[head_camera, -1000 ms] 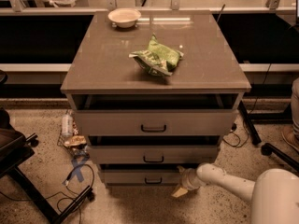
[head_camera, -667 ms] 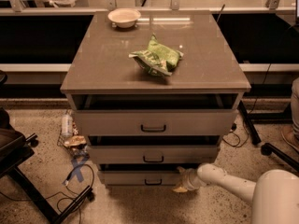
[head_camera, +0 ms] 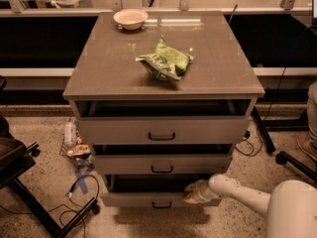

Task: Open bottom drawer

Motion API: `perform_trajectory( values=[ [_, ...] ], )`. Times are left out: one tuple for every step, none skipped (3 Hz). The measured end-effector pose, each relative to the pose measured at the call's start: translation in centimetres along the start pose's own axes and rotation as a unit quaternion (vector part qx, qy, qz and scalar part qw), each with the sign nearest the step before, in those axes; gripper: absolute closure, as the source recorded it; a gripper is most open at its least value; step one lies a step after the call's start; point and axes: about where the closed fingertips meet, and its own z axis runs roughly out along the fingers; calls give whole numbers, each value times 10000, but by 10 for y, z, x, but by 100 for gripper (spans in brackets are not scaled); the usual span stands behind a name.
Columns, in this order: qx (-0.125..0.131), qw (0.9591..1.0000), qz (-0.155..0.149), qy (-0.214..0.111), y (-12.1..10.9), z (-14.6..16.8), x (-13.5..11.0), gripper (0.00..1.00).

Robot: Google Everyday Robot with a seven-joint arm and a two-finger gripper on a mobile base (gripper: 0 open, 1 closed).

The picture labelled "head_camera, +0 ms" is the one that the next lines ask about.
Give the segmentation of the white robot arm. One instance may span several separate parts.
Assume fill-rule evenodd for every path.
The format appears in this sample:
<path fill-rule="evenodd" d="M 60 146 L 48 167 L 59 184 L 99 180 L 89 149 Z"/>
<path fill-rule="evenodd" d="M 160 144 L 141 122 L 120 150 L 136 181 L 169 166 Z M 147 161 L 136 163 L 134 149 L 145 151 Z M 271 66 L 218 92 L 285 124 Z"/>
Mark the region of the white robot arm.
<path fill-rule="evenodd" d="M 184 192 L 183 200 L 191 204 L 236 199 L 265 218 L 265 238 L 317 238 L 317 189 L 304 181 L 283 181 L 266 193 L 213 175 L 191 183 Z"/>

